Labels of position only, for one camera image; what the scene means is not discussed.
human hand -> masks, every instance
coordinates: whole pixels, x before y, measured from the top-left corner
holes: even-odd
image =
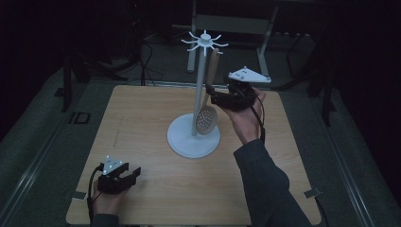
[[[260,99],[260,101],[263,102],[266,93],[256,88],[253,89],[255,90],[256,95]],[[255,100],[253,108],[256,110],[257,114],[260,117],[260,114],[262,114],[262,104],[259,102],[259,100]],[[251,108],[247,108],[246,110],[240,112],[233,112],[224,108],[221,109],[230,116],[230,120],[233,123],[235,133],[243,145],[258,138],[259,122],[257,121],[257,118]]]
[[[97,190],[98,180],[94,182],[94,195],[93,195],[93,208],[94,215],[97,214],[108,214],[117,215],[118,208],[121,205],[122,200],[124,200],[125,195],[129,189],[121,192],[120,194],[111,195],[101,193]]]

white stand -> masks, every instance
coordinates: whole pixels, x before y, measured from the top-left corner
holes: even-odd
[[[204,31],[200,38],[195,37],[191,32],[189,34],[192,38],[197,39],[196,41],[184,41],[186,44],[197,44],[195,47],[188,49],[188,51],[194,51],[198,47],[203,47],[203,51],[200,51],[200,61],[198,65],[198,78],[197,78],[197,90],[195,97],[194,113],[185,114],[176,118],[171,125],[168,127],[167,140],[169,145],[178,154],[187,158],[200,158],[204,157],[213,150],[216,149],[220,141],[220,132],[218,126],[206,135],[200,135],[196,129],[196,114],[200,110],[201,104],[201,92],[203,88],[204,70],[206,67],[207,48],[214,49],[213,41],[217,40],[220,36],[215,39],[211,39],[210,35]],[[228,44],[215,44],[218,46],[226,46]]]
[[[200,158],[213,152],[220,142],[218,127],[208,134],[192,135],[193,114],[185,114],[176,118],[167,131],[167,140],[171,148],[186,158]]]

dark background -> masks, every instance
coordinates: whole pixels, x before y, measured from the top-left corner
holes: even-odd
[[[263,16],[258,9],[266,4],[249,1],[243,7],[243,1],[203,1],[206,6],[207,2],[218,4],[213,10],[202,6],[200,10],[241,16]],[[225,7],[228,3],[232,4],[229,8]],[[309,68],[318,67],[333,49],[340,52],[334,85],[400,204],[401,4],[395,0],[328,3],[283,4],[274,30],[306,32],[319,41]],[[184,0],[17,0],[0,4],[0,138],[61,68],[67,54],[83,53],[95,61],[110,62],[127,35],[141,37],[152,26],[168,38],[172,24],[190,24],[192,10],[191,1]],[[129,53],[139,51],[140,42],[128,45]]]

dark sleeve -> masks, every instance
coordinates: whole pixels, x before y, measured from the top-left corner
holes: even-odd
[[[311,226],[289,190],[289,179],[257,139],[235,153],[253,227]]]
[[[92,227],[118,227],[118,216],[99,214],[94,216]]]

wooden table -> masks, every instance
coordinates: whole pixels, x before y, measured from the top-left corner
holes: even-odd
[[[130,163],[130,171],[142,167],[120,209],[121,224],[250,225],[233,155],[241,144],[228,116],[217,107],[221,138],[206,157],[184,158],[167,142],[169,125],[191,114],[194,100],[194,88],[116,86],[77,191],[87,191],[91,173],[111,155]],[[278,94],[267,92],[264,106],[270,156],[288,174],[290,192],[309,220],[318,224],[320,212],[304,195],[310,184]],[[66,219],[89,223],[86,201],[72,200]]]

